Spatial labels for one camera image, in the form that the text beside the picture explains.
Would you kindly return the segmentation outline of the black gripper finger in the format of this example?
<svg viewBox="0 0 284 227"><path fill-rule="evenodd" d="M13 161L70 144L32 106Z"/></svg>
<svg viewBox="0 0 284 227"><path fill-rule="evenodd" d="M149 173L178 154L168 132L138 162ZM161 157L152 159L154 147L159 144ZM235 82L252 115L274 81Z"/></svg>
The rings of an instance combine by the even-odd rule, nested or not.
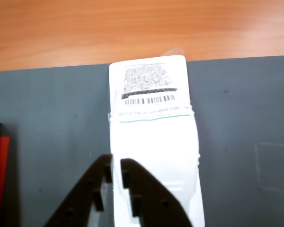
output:
<svg viewBox="0 0 284 227"><path fill-rule="evenodd" d="M142 227L191 227L179 201L137 161L121 159L123 187L129 191L131 211Z"/></svg>
<svg viewBox="0 0 284 227"><path fill-rule="evenodd" d="M46 227L98 227L112 183L112 155L101 155L78 180Z"/></svg>

